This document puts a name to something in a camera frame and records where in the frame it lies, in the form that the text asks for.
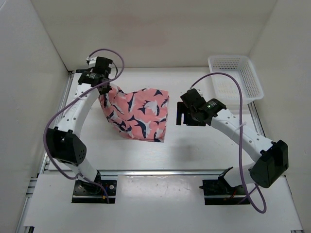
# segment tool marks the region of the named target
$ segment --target white plastic basket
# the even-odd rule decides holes
[[[223,72],[235,78],[242,90],[243,104],[263,98],[263,90],[251,60],[246,56],[219,55],[208,58],[210,72]],[[224,104],[239,104],[239,92],[234,82],[224,75],[213,75],[216,97]]]

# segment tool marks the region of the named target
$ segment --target fabric with bird print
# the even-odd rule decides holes
[[[151,142],[164,142],[168,101],[168,91],[144,88],[126,94],[114,84],[99,96],[108,122],[121,136]]]

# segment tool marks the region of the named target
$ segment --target white tabletop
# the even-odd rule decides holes
[[[95,101],[81,131],[81,140],[87,147],[87,158],[99,170],[152,169],[226,169],[238,166],[238,146],[220,131],[210,126],[176,126],[176,103],[180,96],[209,68],[127,68],[114,81],[125,93],[143,88],[167,90],[170,95],[168,122],[164,143],[124,139],[107,122],[100,104]],[[68,102],[72,100],[80,73],[71,85]],[[196,85],[206,100],[215,97],[210,78]],[[243,121],[254,128],[248,108]],[[252,160],[244,153],[243,163]]]
[[[205,206],[200,176],[119,176],[115,204],[71,203],[74,181],[40,175],[25,226],[34,233],[290,233],[301,224],[285,177],[262,188],[267,212]],[[258,192],[252,195],[261,209]]]

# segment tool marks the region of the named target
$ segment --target pink fabric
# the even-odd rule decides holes
[[[118,86],[99,96],[108,122],[125,138],[164,142],[169,93],[145,88],[125,94]]]

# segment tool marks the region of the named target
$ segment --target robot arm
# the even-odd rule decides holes
[[[187,91],[181,96],[184,118],[187,125],[198,125],[203,122],[226,134],[235,143],[239,144],[239,120],[216,99],[206,102],[196,89]],[[243,166],[246,183],[257,183],[268,188],[288,168],[288,147],[279,140],[277,143],[263,137],[248,126],[243,127],[243,149],[249,154],[254,163]],[[239,168],[228,168],[218,178],[219,182],[232,190],[242,184]]]
[[[82,73],[74,95],[75,98],[91,87],[108,80],[111,71],[109,65],[112,64],[112,60],[97,57],[92,60],[90,66],[95,62],[92,72],[85,71]],[[47,131],[47,145],[52,157],[68,166],[76,175],[83,175],[83,177],[78,176],[78,179],[93,189],[98,189],[98,187],[94,187],[87,180],[99,183],[101,175],[87,160],[86,146],[80,140],[80,133],[95,100],[99,95],[105,94],[109,90],[110,86],[107,84],[90,91],[64,112],[63,117],[54,129]]]

